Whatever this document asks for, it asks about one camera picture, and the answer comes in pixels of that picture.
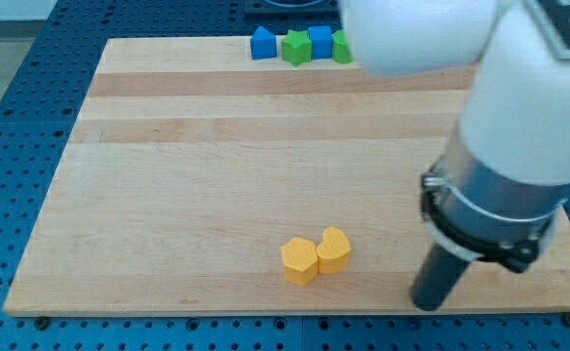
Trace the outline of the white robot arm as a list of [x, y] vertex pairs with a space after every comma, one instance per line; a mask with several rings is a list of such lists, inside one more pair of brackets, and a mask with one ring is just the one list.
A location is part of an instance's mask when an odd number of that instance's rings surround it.
[[421, 178], [425, 271], [525, 271], [570, 196], [570, 0], [344, 1], [355, 60], [381, 76], [475, 64], [444, 150]]

